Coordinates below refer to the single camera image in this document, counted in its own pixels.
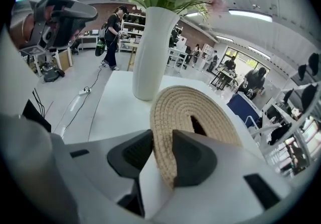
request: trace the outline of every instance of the white ceiling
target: white ceiling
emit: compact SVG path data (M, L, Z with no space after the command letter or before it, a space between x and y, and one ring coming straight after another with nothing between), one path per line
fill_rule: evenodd
M121 0L79 0L87 3ZM287 74L306 62L309 55L321 48L321 26L308 0L224 0L227 9L251 10L273 16L273 23L233 16L229 13L213 15L202 25L199 17L188 18L211 35L230 37L237 44L252 47L271 56L271 64Z

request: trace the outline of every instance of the gray floor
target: gray floor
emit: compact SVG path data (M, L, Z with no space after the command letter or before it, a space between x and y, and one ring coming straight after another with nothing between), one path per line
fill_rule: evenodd
M98 80L88 97L86 95L78 96L78 93L84 87L91 87L93 85L100 70L98 66L103 57L104 55L96 57L93 50L80 51L79 55L73 55L74 64L66 70L64 78L58 78L52 83L39 82L36 88L42 104L46 109L46 120L52 125L52 131L54 133L63 136L66 144L88 141L90 127L97 105L112 71L109 68L102 67ZM129 57L130 53L128 52L116 54L117 66L120 70L127 69ZM182 71L178 73L179 68L172 68L173 65L174 62L172 61L170 67L166 67L165 75L196 79L205 82L207 85L213 79L211 73L198 71L191 66L188 66L186 70L182 69ZM224 91L218 91L215 87L211 85L210 87L225 103L230 100L233 94L230 88L225 88ZM31 98L31 100L34 105L37 106L34 99ZM82 104L82 108L66 129Z

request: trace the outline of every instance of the sneaker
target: sneaker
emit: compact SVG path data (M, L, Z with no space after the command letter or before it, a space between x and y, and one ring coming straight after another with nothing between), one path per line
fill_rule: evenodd
M101 65L103 65L104 67L109 67L108 62L105 61L105 60L102 60L100 63L101 63Z

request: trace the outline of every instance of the pink flower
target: pink flower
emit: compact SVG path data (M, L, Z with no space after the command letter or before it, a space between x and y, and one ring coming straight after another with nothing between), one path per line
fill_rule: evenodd
M207 4L207 9L210 12L219 13L222 12L225 7L223 0L210 0Z

